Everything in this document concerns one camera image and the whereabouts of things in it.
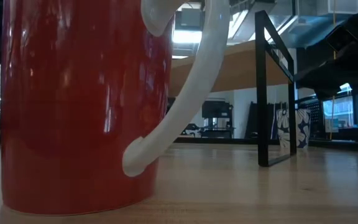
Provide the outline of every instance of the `table surface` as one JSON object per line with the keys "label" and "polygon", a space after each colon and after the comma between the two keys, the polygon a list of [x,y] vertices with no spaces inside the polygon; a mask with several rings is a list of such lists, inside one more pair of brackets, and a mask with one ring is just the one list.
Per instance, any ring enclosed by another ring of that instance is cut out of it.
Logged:
{"label": "table surface", "polygon": [[16,223],[358,223],[358,152],[311,147],[261,168],[256,146],[174,144],[160,159],[152,198],[110,212],[41,217],[3,207],[0,190],[0,224]]}

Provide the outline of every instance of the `black frame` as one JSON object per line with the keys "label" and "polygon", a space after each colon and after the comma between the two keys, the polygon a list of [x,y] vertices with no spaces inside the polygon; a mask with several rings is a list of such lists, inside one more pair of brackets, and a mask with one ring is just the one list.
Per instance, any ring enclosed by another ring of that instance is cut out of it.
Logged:
{"label": "black frame", "polygon": [[[280,62],[280,58],[274,52],[272,46],[265,39],[267,30],[275,42],[275,49],[281,51],[288,62],[288,69]],[[290,153],[269,160],[269,137],[267,124],[267,82],[266,82],[266,53],[281,68],[288,78],[288,97],[290,112]],[[262,167],[270,167],[281,161],[287,160],[296,154],[296,122],[295,122],[295,83],[294,62],[276,28],[269,19],[266,11],[255,13],[255,58],[256,58],[256,80],[257,80],[257,102],[258,102],[258,163]]]}

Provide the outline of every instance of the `window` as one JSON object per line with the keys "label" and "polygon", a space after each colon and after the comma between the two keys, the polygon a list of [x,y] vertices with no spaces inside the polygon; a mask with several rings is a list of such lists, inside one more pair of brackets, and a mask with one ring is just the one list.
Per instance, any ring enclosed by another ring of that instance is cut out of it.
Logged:
{"label": "window", "polygon": [[[333,117],[333,101],[324,101],[323,106],[325,120],[331,120]],[[354,125],[353,98],[351,96],[335,99],[333,118],[338,120],[339,128],[349,128]]]}

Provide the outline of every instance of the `mug handle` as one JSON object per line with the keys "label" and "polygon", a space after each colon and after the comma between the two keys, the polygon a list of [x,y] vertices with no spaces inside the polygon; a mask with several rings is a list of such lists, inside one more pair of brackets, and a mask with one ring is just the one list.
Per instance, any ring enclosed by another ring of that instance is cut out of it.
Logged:
{"label": "mug handle", "polygon": [[[151,34],[163,34],[169,20],[186,0],[142,0],[142,17]],[[193,67],[170,111],[145,138],[125,150],[122,168],[135,177],[168,149],[207,99],[219,75],[229,33],[228,0],[206,0],[203,37]]]}

